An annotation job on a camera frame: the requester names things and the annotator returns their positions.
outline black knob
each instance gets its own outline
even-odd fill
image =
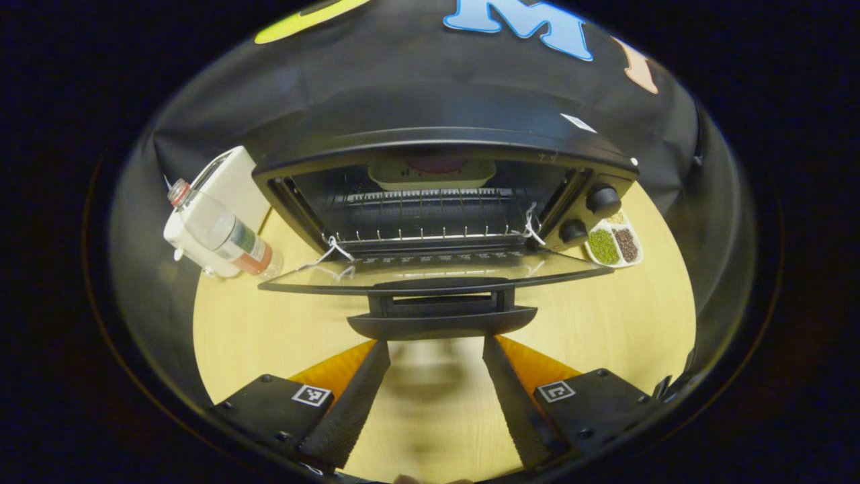
[[[586,207],[598,218],[605,219],[621,209],[621,197],[611,186],[600,185],[586,199]]]
[[[588,230],[582,220],[568,220],[558,229],[558,237],[565,245],[582,245],[588,240]]]

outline plastic bottle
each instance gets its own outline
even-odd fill
[[[206,249],[260,279],[280,275],[284,258],[223,203],[176,180],[167,195],[186,230]]]

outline white string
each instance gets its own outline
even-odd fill
[[[525,233],[521,233],[521,232],[518,232],[516,230],[512,230],[511,232],[523,235],[527,239],[529,237],[532,237],[538,243],[540,243],[540,245],[546,245],[546,242],[544,242],[544,240],[538,236],[538,233],[535,232],[533,228],[531,228],[531,217],[534,216],[535,207],[537,207],[537,206],[538,206],[537,202],[532,202],[529,209],[525,211]]]
[[[302,270],[302,269],[304,269],[305,267],[311,267],[312,265],[317,265],[317,264],[321,263],[323,260],[325,260],[325,258],[326,258],[326,257],[328,257],[329,255],[331,255],[331,253],[332,253],[332,252],[334,252],[334,251],[335,251],[335,249],[337,249],[338,251],[340,251],[340,253],[341,253],[341,254],[343,254],[344,256],[346,256],[346,257],[347,257],[347,259],[349,259],[350,261],[355,261],[355,258],[352,256],[352,254],[350,254],[350,253],[349,253],[349,252],[347,252],[347,251],[344,251],[343,249],[341,249],[341,247],[340,247],[339,245],[337,245],[337,240],[335,240],[335,237],[334,237],[334,236],[329,237],[329,245],[331,245],[331,248],[329,249],[329,251],[327,251],[326,253],[324,253],[324,254],[322,255],[322,257],[318,258],[315,262],[311,262],[311,263],[309,263],[309,264],[305,264],[305,265],[303,265],[303,266],[299,267],[298,269],[296,269],[296,271],[298,271],[298,270]]]

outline bottle cap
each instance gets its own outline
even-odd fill
[[[189,185],[184,179],[180,178],[176,180],[176,183],[170,187],[170,191],[167,193],[167,198],[170,200],[170,204],[175,207],[182,203],[182,200],[185,198],[185,195],[188,195],[188,191],[190,189],[191,185]]]

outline wooden table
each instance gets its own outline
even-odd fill
[[[684,369],[695,307],[675,240],[638,183],[623,204],[642,243],[642,263],[609,276],[518,289],[517,303],[538,307],[537,317],[506,336],[582,372],[610,369],[650,394]],[[285,270],[319,257],[277,214],[261,235],[284,252]],[[581,248],[565,254],[587,258]],[[346,321],[367,311],[366,297],[261,291],[258,282],[248,275],[200,278],[194,349],[215,402],[263,373],[287,378],[366,341]],[[345,473],[388,482],[398,474],[477,481],[521,467],[481,359],[482,338],[389,348],[391,367]]]

